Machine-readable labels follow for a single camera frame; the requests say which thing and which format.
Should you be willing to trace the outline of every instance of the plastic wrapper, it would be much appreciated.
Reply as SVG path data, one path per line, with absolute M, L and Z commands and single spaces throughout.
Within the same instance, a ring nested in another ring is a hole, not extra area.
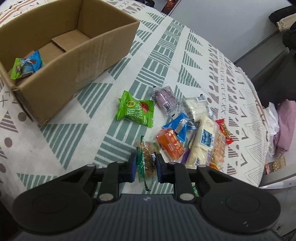
M 281 168 L 283 168 L 283 167 L 285 167 L 285 166 L 286 166 L 286 159 L 285 159 L 285 156 L 283 154 L 280 155 L 277 158 L 277 160 L 274 161 L 273 164 L 272 164 L 272 168 L 273 168 L 274 172 L 281 169 Z
M 224 162 L 225 146 L 226 146 L 226 137 L 223 135 L 221 131 L 218 131 L 212 158 L 211 158 L 212 164 L 217 165 Z
M 16 80 L 27 77 L 37 72 L 43 65 L 44 64 L 38 50 L 28 58 L 16 58 L 10 78 L 12 80 Z
M 203 95 L 196 98 L 185 98 L 182 105 L 188 118 L 194 120 L 195 123 L 200 122 L 202 116 L 209 114 L 209 107 Z
M 170 86 L 154 87 L 150 93 L 166 115 L 172 115 L 175 111 L 182 109 L 180 101 L 175 97 Z
M 163 128 L 172 128 L 175 131 L 178 139 L 182 142 L 185 142 L 186 131 L 196 129 L 194 125 L 189 125 L 188 122 L 189 118 L 187 117 L 187 115 L 181 113 L 176 119 L 164 125 Z
M 155 137 L 166 151 L 171 161 L 178 161 L 184 153 L 184 147 L 172 128 L 162 129 Z
M 155 141 L 146 142 L 141 136 L 141 141 L 137 143 L 137 167 L 139 182 L 144 181 L 146 191 L 150 191 L 148 185 L 154 180 L 157 153 L 159 153 L 158 144 Z
M 153 126 L 154 103 L 152 100 L 135 100 L 129 92 L 124 91 L 119 102 L 117 120 L 125 117 L 147 127 Z
M 226 144 L 229 145 L 233 142 L 233 139 L 231 138 L 230 136 L 230 132 L 229 130 L 227 129 L 227 126 L 225 124 L 225 119 L 219 119 L 219 120 L 216 120 L 217 124 L 219 125 L 220 127 L 220 131 L 223 133 L 223 135 L 226 137 Z
M 196 169 L 198 165 L 209 165 L 219 126 L 207 115 L 201 117 L 199 128 L 193 141 L 186 167 Z

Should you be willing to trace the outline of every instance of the bed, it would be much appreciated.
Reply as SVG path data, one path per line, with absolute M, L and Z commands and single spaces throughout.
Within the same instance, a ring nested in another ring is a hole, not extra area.
M 225 150 L 221 171 L 259 186 L 268 132 L 245 73 L 171 17 L 136 1 L 105 1 L 141 22 L 129 54 L 78 93 L 46 126 L 27 117 L 0 78 L 1 201 L 9 207 L 20 193 L 89 163 L 102 168 L 126 161 L 139 137 L 152 139 L 167 118 L 155 108 L 152 128 L 116 120 L 118 98 L 127 90 L 136 99 L 149 99 L 149 89 L 162 84 L 170 85 L 179 99 L 206 97 L 214 119 L 225 119 L 234 140 Z M 6 0 L 0 6 L 0 26 L 48 2 Z M 171 184 L 156 180 L 150 189 L 151 194 L 173 192 Z M 137 179 L 122 184 L 120 191 L 147 193 Z

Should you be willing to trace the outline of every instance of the screw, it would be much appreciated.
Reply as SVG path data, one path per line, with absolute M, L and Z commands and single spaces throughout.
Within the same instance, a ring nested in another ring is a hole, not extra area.
M 191 193 L 182 193 L 180 195 L 180 198 L 183 200 L 183 201 L 191 201 L 192 199 L 194 199 L 194 195 L 191 194 Z
M 111 201 L 113 199 L 113 197 L 114 196 L 111 193 L 103 193 L 99 196 L 99 199 L 101 201 L 106 202 L 106 201 Z

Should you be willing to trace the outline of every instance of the red package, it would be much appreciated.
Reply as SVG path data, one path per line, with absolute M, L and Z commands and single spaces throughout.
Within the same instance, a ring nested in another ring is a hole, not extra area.
M 225 119 L 219 119 L 216 120 L 217 124 L 220 126 L 220 131 L 223 133 L 223 135 L 226 137 L 226 145 L 231 144 L 234 140 L 230 136 L 230 132 L 226 127 Z

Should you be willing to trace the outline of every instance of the black bag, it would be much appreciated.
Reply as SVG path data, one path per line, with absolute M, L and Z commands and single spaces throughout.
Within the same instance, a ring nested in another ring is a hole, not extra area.
M 294 6 L 288 6 L 281 8 L 277 11 L 274 11 L 270 16 L 269 20 L 277 27 L 277 22 L 279 22 L 281 19 L 288 17 L 292 14 L 296 13 L 296 8 Z
M 283 33 L 283 44 L 290 50 L 296 50 L 296 29 L 287 30 Z

